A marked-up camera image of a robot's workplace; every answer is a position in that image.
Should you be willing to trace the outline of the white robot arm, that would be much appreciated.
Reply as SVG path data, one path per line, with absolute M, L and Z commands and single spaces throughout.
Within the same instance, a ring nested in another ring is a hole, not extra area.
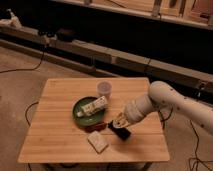
M 148 92 L 128 102 L 113 120 L 115 128 L 125 128 L 141 122 L 150 113 L 172 107 L 213 135 L 213 108 L 187 98 L 169 84 L 154 81 Z

